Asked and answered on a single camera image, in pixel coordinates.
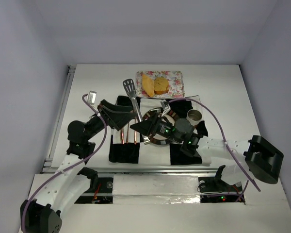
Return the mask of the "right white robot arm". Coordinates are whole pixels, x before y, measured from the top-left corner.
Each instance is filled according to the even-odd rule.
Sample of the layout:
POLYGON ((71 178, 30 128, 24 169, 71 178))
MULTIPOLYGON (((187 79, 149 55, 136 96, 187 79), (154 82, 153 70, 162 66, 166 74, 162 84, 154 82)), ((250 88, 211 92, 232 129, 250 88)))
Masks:
POLYGON ((221 165, 216 173, 218 179, 229 185, 247 180, 268 184, 278 182, 284 155, 260 135, 254 135, 247 141, 227 142, 195 133, 193 125, 185 118, 170 123, 159 115, 135 123, 130 128, 144 136, 158 134, 173 143, 179 143, 180 151, 191 158, 231 160, 233 165, 221 165))

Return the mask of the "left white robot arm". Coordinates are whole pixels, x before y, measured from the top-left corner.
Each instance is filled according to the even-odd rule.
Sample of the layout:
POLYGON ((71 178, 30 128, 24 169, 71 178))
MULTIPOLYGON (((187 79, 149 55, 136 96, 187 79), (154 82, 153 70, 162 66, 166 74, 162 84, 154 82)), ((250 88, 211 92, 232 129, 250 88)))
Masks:
POLYGON ((58 233, 63 216, 86 191, 96 191, 98 175, 86 167, 107 138, 107 128, 122 129, 137 115, 132 107, 113 105, 102 100, 92 108, 94 114, 87 122, 72 121, 67 128, 69 147, 54 175, 40 185, 20 207, 21 230, 24 233, 58 233), (90 142, 103 132, 97 146, 90 142))

